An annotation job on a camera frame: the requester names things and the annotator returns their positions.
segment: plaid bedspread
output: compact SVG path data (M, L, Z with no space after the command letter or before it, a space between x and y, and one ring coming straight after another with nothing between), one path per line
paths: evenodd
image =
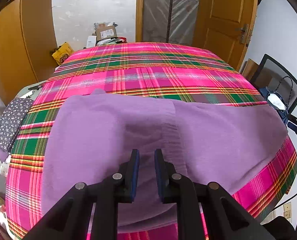
M76 52L43 87L12 150L6 205L9 226L16 237L22 238L41 218L44 152L59 108L69 96L87 95L95 88L186 102L232 106L266 103L242 75L207 50L129 43ZM276 157L233 196L250 214L263 220L293 183L296 173L297 154L287 137ZM176 239L177 225L119 234L118 238Z

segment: yellow bag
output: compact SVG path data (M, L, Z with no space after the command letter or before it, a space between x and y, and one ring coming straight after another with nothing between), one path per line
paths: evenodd
M60 66L73 52L74 50L71 48L71 46L65 42L58 48L57 51L52 54L52 57Z

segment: mesh chair back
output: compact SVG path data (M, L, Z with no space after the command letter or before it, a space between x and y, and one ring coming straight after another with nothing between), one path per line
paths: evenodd
M276 91L283 97L284 102L289 105L289 114L297 105L297 80L285 67L267 54L262 58L250 83L256 89L267 86L268 89L272 91L276 90L278 87Z

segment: silver screw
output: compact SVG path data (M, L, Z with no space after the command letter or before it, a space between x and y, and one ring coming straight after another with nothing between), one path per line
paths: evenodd
M214 189L214 190L217 190L218 189L218 184L216 183L216 182L211 182L210 184L209 184L209 187L211 188L211 189Z
M84 187L85 187L85 183L83 182L78 182L77 184L75 184L76 189L83 189Z
M113 177L113 179L121 179L123 176L121 173L115 173L115 174L113 174L112 177Z
M172 179L181 179L182 175L179 173L172 174Z

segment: gray polka dot fabric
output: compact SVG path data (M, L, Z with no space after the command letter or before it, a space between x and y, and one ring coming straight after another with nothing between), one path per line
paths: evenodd
M11 151L23 119L32 104L33 100L31 99L15 98L0 115L0 147L3 150Z

